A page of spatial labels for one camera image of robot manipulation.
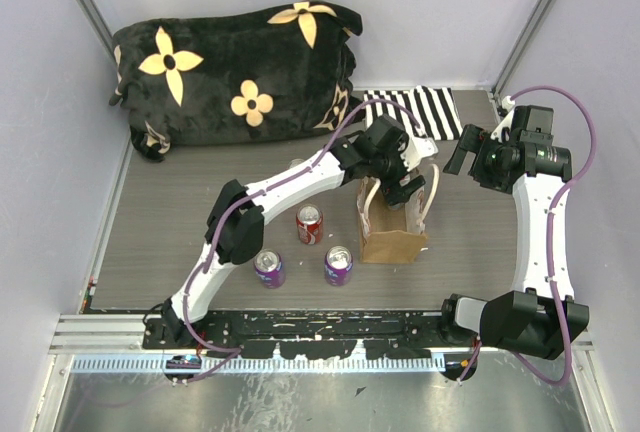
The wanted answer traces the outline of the brown canvas tote bag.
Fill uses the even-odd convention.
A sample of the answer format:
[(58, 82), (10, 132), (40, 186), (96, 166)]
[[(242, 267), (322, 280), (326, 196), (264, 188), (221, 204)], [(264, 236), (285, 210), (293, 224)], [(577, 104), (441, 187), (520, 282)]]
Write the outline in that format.
[(398, 208), (388, 206), (378, 179), (360, 181), (356, 197), (360, 261), (369, 264), (411, 264), (426, 247), (425, 221), (440, 182), (440, 168), (429, 165), (429, 193), (422, 185)]

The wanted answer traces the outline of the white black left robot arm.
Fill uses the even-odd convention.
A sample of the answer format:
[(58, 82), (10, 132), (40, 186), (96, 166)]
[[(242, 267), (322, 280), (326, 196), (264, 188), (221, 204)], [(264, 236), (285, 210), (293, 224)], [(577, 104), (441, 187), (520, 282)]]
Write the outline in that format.
[(266, 226), (287, 209), (354, 180), (379, 180), (385, 201), (406, 203), (425, 180), (411, 173), (437, 152), (435, 141), (416, 137), (382, 115), (364, 131), (333, 138), (301, 164), (260, 182), (227, 182), (207, 219), (200, 258), (183, 286), (161, 308), (164, 335), (178, 348), (194, 345), (212, 298), (229, 274), (262, 249)]

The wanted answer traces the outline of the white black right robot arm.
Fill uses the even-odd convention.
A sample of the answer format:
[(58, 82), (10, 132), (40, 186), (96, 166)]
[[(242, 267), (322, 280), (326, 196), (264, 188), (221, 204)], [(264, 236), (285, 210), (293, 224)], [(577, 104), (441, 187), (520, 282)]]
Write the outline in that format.
[(553, 111), (518, 106), (492, 132), (468, 124), (444, 167), (458, 174), (467, 154), (470, 176), (482, 187), (513, 197), (517, 257), (509, 292), (490, 301), (453, 294), (443, 302), (438, 331), (459, 346), (473, 333), (489, 347), (553, 360), (564, 350), (560, 322), (575, 339), (589, 323), (576, 303), (566, 260), (565, 210), (572, 178), (568, 149), (552, 135)]

